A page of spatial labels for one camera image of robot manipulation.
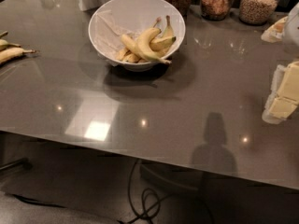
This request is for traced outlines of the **white robot part right edge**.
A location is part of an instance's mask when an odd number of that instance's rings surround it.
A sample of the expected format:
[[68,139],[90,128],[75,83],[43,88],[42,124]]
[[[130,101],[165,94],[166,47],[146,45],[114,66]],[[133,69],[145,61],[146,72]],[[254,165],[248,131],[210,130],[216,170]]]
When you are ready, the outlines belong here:
[[284,25],[282,42],[285,50],[296,54],[299,52],[299,3],[288,14]]

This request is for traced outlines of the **yellow banana behind front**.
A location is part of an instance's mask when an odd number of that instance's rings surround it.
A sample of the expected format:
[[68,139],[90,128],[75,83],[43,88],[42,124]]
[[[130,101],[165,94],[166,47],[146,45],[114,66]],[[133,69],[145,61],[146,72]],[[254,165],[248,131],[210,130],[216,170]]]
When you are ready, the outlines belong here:
[[135,41],[127,34],[121,36],[121,42],[128,48],[133,54],[137,55],[138,51],[136,49]]

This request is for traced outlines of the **right yellow banana in bowl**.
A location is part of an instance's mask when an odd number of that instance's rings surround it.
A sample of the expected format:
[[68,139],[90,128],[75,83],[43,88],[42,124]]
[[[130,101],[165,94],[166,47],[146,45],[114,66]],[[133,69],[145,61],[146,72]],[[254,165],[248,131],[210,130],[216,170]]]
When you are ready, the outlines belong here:
[[176,41],[176,38],[174,36],[154,38],[149,43],[149,46],[152,50],[159,51],[162,49],[169,49],[174,44],[175,41]]

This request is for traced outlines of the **lower banana on table left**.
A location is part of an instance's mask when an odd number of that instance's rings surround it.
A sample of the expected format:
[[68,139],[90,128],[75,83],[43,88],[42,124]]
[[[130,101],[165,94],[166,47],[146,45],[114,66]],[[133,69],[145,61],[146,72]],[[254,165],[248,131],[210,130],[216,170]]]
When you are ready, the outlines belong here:
[[36,53],[35,49],[11,48],[0,52],[0,64],[19,58],[25,54]]

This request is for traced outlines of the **small bananas at bowl bottom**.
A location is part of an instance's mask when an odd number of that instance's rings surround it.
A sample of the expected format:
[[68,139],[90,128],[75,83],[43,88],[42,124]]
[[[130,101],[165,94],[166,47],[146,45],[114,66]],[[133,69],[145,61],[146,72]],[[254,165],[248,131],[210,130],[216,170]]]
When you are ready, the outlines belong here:
[[134,53],[132,53],[128,48],[122,48],[116,53],[116,59],[118,61],[127,63],[144,63],[145,60],[141,59]]

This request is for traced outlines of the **pastry in plastic wrap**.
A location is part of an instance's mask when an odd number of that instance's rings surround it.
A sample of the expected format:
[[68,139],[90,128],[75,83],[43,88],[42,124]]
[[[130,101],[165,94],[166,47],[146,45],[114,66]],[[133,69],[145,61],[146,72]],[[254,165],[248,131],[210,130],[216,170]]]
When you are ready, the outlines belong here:
[[261,40],[269,43],[276,43],[282,40],[282,33],[284,25],[288,17],[283,17],[282,19],[276,21],[261,35]]

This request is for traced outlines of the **upright back yellow banana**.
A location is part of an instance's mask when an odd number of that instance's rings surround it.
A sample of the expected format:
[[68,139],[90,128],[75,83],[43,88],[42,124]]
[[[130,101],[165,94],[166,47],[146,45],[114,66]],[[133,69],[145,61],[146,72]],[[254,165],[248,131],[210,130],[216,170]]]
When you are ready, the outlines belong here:
[[162,38],[174,38],[174,30],[172,28],[169,16],[166,16],[166,27],[162,34]]

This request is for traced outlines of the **white bowl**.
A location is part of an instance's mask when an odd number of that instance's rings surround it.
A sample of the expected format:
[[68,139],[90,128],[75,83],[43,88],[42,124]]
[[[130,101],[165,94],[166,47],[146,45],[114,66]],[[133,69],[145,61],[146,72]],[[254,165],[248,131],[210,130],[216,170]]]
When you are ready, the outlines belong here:
[[168,2],[164,0],[111,0],[100,6],[94,12],[89,23],[88,33],[91,43],[98,54],[113,66],[121,65],[130,71],[143,72],[150,70],[159,62],[127,63],[104,55],[95,45],[95,15],[98,12],[107,10],[112,11],[115,22],[135,33],[131,38],[137,38],[144,30],[150,28],[152,25],[164,31],[166,27],[166,16],[169,16],[176,41],[164,55],[165,59],[176,52],[183,42],[186,32],[185,21],[179,11]]

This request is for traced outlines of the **upper banana on table left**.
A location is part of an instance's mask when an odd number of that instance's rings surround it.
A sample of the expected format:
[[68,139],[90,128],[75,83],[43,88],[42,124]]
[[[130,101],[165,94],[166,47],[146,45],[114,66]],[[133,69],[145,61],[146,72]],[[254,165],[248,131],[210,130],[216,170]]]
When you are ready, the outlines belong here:
[[0,34],[0,51],[7,49],[9,47],[16,47],[16,48],[20,47],[19,44],[7,42],[4,39],[4,36],[6,36],[6,35],[8,35],[8,31],[4,31],[3,33]]

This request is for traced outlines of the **glass jar of cereal far-right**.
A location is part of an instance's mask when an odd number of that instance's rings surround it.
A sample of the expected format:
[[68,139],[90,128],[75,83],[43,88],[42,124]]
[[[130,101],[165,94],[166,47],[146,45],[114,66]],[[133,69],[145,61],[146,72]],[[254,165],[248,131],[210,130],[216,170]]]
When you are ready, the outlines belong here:
[[277,6],[278,0],[241,0],[239,19],[247,24],[264,24]]

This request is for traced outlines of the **front curved yellow banana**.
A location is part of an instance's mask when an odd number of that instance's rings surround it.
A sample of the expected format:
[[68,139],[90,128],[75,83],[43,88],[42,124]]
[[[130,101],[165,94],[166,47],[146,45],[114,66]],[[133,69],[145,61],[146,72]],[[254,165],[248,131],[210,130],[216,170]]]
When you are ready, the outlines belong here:
[[171,62],[164,58],[167,49],[154,51],[150,48],[150,42],[154,38],[160,38],[159,34],[161,32],[161,29],[155,26],[144,30],[135,42],[136,49],[138,51],[138,55],[147,62],[170,64]]

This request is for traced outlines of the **glass jar with metal lid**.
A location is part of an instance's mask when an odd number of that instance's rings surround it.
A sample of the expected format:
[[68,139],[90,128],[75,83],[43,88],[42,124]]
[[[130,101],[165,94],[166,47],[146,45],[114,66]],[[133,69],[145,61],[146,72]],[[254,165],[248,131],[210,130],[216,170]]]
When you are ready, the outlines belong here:
[[200,0],[202,16],[211,21],[223,20],[230,11],[232,0]]

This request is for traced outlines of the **white paper napkin in bowl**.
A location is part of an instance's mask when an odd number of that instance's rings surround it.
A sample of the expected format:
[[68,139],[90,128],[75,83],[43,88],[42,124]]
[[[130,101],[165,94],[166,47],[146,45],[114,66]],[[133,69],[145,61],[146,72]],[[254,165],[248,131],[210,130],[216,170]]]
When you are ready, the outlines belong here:
[[111,10],[95,15],[95,45],[104,55],[116,58],[118,51],[124,47],[121,42],[122,35],[134,36],[135,33],[115,22]]

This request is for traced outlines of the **banana on table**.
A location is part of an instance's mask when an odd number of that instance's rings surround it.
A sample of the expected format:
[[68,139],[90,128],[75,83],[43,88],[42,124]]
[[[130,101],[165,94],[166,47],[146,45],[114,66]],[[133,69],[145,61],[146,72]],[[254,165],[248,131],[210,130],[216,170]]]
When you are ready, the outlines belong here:
[[36,53],[35,49],[11,48],[0,52],[0,64],[19,58],[25,54]]
[[6,36],[6,35],[8,35],[8,31],[4,31],[3,33],[0,34],[0,51],[7,49],[9,47],[16,47],[16,48],[20,47],[19,44],[7,42],[4,39],[4,36]]

